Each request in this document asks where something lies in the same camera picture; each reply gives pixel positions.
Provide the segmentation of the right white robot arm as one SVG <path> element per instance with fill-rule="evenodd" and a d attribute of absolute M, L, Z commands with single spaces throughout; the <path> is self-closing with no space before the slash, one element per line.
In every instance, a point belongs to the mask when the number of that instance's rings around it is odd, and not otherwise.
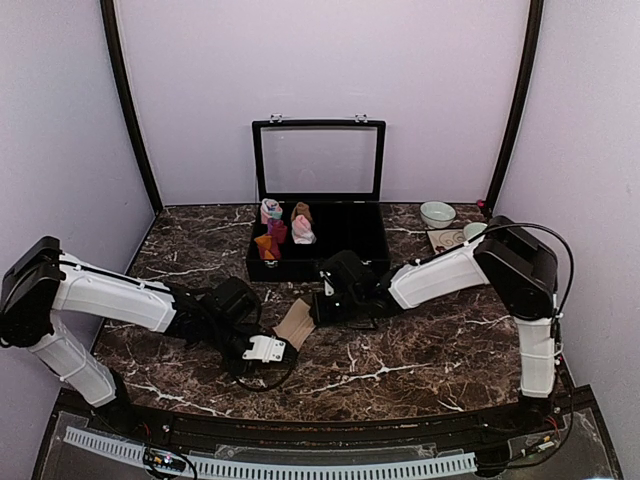
<path fill-rule="evenodd" d="M 384 273 L 355 252 L 341 251 L 319 269 L 324 288 L 312 297 L 311 319 L 325 326 L 389 318 L 461 292 L 490 292 L 514 320 L 519 341 L 519 390 L 526 399 L 511 410 L 510 424 L 530 434 L 549 416 L 545 398 L 555 387 L 558 329 L 569 293 L 559 286 L 558 256 L 539 233 L 558 235 L 497 216 L 462 243 Z"/>

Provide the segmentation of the pink patterned sock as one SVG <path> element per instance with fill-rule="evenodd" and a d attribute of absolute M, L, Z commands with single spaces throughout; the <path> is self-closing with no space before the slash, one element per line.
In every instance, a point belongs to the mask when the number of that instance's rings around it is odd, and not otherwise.
<path fill-rule="evenodd" d="M 311 223 L 304 215 L 298 215 L 294 218 L 291 223 L 291 233 L 293 241 L 297 245 L 312 245 L 316 242 Z"/>

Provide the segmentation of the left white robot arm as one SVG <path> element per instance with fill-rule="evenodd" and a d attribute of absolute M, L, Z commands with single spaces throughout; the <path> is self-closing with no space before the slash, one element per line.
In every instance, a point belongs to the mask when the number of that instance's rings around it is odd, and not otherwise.
<path fill-rule="evenodd" d="M 283 343 L 244 319 L 261 310 L 246 283 L 231 277 L 217 288 L 184 289 L 140 280 L 86 264 L 41 238 L 5 274 L 1 344 L 26 348 L 73 386 L 120 436 L 141 427 L 115 373 L 100 364 L 63 325 L 73 311 L 144 327 L 190 344 L 206 341 L 239 375 L 251 361 L 279 361 Z"/>

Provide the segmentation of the striped brown beige sock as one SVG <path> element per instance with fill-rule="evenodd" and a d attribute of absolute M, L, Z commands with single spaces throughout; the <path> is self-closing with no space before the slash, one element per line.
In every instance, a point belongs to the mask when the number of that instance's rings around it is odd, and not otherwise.
<path fill-rule="evenodd" d="M 273 328 L 274 333 L 287 340 L 297 351 L 314 332 L 316 325 L 310 315 L 310 305 L 302 298 L 297 299 L 284 318 Z"/>

